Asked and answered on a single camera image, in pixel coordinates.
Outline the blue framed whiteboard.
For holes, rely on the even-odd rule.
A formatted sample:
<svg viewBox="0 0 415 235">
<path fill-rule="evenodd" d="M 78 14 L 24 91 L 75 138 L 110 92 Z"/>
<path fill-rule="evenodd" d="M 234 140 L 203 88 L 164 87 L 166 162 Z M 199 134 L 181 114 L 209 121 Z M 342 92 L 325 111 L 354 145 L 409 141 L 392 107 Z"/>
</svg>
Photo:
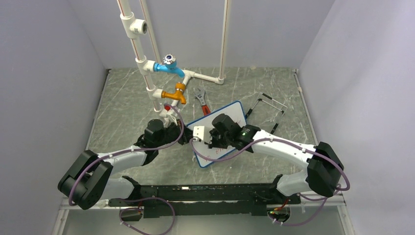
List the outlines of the blue framed whiteboard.
<svg viewBox="0 0 415 235">
<path fill-rule="evenodd" d="M 228 115 L 234 122 L 238 123 L 240 127 L 245 126 L 246 118 L 245 118 L 245 112 L 243 110 L 242 103 L 239 100 L 236 100 L 216 111 L 211 112 L 210 114 L 203 116 L 199 119 L 196 119 L 192 122 L 190 122 L 187 127 L 191 130 L 195 126 L 206 126 L 213 128 L 212 121 L 215 117 L 217 117 L 220 114 L 226 114 Z M 202 142 L 194 142 L 195 149 L 201 153 L 203 156 L 210 158 L 210 159 L 220 159 L 223 158 L 226 155 L 229 155 L 230 153 L 236 151 L 235 147 L 228 146 L 226 149 L 223 148 L 209 148 L 207 144 Z"/>
</svg>

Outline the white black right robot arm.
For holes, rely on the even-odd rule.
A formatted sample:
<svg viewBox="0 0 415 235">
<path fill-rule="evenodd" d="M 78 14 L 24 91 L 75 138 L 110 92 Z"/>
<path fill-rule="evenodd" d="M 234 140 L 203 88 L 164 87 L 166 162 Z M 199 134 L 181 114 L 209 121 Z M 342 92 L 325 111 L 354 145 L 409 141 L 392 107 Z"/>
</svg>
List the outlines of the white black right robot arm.
<svg viewBox="0 0 415 235">
<path fill-rule="evenodd" d="M 298 173 L 275 177 L 269 191 L 275 203 L 282 203 L 289 196 L 306 191 L 332 197 L 339 190 L 344 166 L 329 144 L 289 141 L 257 126 L 241 126 L 225 114 L 215 117 L 211 123 L 212 147 L 232 146 L 239 151 L 262 153 L 289 161 L 300 168 Z"/>
</svg>

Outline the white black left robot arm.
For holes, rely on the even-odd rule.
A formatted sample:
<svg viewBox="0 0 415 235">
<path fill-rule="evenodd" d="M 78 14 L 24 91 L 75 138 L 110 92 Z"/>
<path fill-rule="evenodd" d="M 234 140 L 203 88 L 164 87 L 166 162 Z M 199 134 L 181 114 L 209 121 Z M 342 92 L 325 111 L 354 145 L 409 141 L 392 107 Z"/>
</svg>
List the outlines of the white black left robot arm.
<svg viewBox="0 0 415 235">
<path fill-rule="evenodd" d="M 83 151 L 58 183 L 58 190 L 71 206 L 87 210 L 100 200 L 120 199 L 133 206 L 142 198 L 141 185 L 129 176 L 112 179 L 121 171 L 150 164 L 159 150 L 175 143 L 187 144 L 193 131 L 181 121 L 164 126 L 159 119 L 148 122 L 136 143 L 110 153 Z"/>
</svg>

